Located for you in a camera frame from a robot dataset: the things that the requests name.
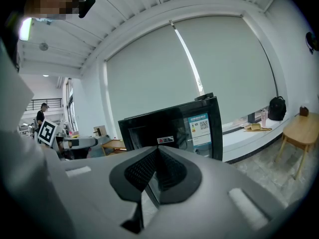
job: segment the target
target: floor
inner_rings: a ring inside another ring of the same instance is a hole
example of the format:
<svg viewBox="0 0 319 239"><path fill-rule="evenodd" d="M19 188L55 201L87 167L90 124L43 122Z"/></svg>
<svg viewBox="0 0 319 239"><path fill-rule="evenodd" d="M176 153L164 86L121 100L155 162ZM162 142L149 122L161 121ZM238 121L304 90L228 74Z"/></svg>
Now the floor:
<svg viewBox="0 0 319 239"><path fill-rule="evenodd" d="M297 180L294 179L294 175L299 167L303 151L287 143L281 160L275 163L281 144L280 138L254 156L232 165L271 192L287 207L307 193L319 167L319 144L317 143L317 147L308 153ZM144 224L147 226L157 209L146 192L142 193L142 210Z"/></svg>

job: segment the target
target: desk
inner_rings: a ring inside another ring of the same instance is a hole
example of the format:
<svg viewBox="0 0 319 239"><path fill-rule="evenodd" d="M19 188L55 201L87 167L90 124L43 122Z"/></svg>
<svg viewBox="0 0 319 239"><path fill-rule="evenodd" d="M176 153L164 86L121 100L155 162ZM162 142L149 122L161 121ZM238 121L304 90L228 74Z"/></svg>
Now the desk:
<svg viewBox="0 0 319 239"><path fill-rule="evenodd" d="M279 154L275 160L278 162L283 154L286 142L304 150L303 158L299 165L295 179L299 177L302 166L304 165L306 154L309 151L319 136L319 115L309 113L307 117L296 116L292 122L284 128L283 131L283 144L280 148Z"/></svg>
<svg viewBox="0 0 319 239"><path fill-rule="evenodd" d="M126 149L124 142L120 140L112 140L102 145L104 155L106 155L104 148L115 149L115 150Z"/></svg>

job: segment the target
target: black backpack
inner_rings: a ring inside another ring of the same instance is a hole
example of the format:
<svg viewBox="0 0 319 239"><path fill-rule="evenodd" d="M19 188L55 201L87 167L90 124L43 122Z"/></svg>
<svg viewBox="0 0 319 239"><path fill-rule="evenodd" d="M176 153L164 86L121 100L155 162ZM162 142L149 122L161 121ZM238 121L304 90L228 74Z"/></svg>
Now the black backpack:
<svg viewBox="0 0 319 239"><path fill-rule="evenodd" d="M286 101L283 97L273 98L269 103L268 118L271 120L283 120L286 111Z"/></svg>

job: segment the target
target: cup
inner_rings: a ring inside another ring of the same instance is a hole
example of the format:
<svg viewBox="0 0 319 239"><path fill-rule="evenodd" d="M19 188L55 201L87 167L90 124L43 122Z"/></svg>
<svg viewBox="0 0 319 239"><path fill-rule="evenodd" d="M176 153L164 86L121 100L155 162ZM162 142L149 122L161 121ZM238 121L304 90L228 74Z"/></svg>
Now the cup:
<svg viewBox="0 0 319 239"><path fill-rule="evenodd" d="M261 111L261 127L266 127L267 114L268 111L266 109Z"/></svg>

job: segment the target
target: railing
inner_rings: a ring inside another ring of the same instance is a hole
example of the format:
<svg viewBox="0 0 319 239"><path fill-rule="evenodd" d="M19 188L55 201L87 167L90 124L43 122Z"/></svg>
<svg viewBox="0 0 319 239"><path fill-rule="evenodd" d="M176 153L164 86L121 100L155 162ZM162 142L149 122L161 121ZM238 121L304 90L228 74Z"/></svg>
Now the railing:
<svg viewBox="0 0 319 239"><path fill-rule="evenodd" d="M38 111L41 109L41 105L46 103L49 108L61 108L62 98L50 98L50 99L32 99L26 107L26 111Z"/></svg>

